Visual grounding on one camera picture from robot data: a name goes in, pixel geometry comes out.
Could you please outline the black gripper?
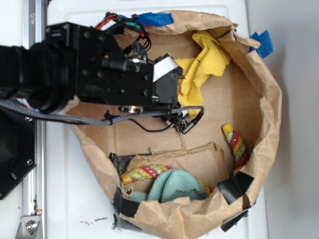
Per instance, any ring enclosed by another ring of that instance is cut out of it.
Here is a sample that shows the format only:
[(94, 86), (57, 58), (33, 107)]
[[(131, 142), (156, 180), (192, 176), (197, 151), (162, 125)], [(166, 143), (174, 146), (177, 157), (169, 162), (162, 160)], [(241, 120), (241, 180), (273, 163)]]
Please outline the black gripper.
[(169, 55), (150, 60), (137, 42), (127, 54), (111, 33), (69, 22), (49, 26), (45, 43), (62, 64), (67, 89), (83, 102), (130, 112), (169, 112), (177, 104), (182, 69)]

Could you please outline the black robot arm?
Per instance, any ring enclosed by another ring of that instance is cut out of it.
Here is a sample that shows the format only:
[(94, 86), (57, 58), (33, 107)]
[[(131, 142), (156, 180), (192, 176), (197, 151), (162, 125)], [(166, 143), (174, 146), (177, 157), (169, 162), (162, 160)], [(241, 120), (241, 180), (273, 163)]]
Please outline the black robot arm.
[(169, 55), (149, 59), (138, 41), (122, 49), (112, 29), (69, 22), (49, 26), (29, 49), (0, 48), (0, 97), (26, 99), (44, 113), (74, 97), (125, 111), (169, 111), (182, 73)]

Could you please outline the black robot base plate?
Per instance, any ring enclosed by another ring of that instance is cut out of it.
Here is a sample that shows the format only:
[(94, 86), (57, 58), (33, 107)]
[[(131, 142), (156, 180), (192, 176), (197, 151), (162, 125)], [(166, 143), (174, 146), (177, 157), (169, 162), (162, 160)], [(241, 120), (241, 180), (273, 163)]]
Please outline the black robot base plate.
[(34, 121), (1, 108), (0, 199), (5, 199), (34, 167)]

